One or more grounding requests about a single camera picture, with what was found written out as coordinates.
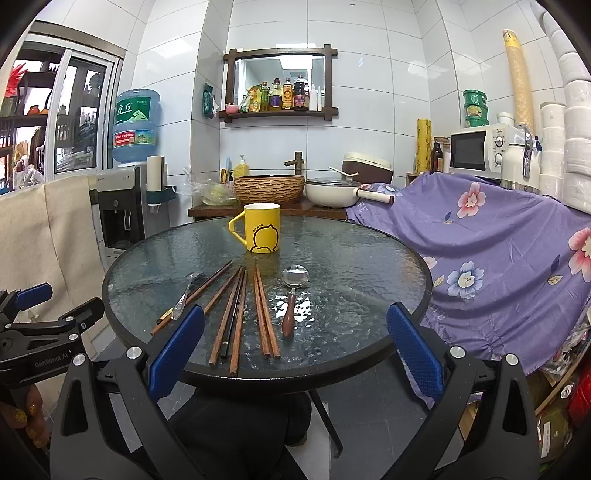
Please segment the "left hand yellow nails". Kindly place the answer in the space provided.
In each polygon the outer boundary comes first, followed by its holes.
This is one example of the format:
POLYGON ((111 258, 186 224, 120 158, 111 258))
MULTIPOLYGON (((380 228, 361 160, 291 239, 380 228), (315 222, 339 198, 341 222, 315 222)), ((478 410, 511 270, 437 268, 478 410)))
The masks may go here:
POLYGON ((23 408, 1 403, 0 409, 8 426, 24 429, 37 448, 48 444, 50 432, 43 413, 43 398, 35 384, 29 387, 23 408))

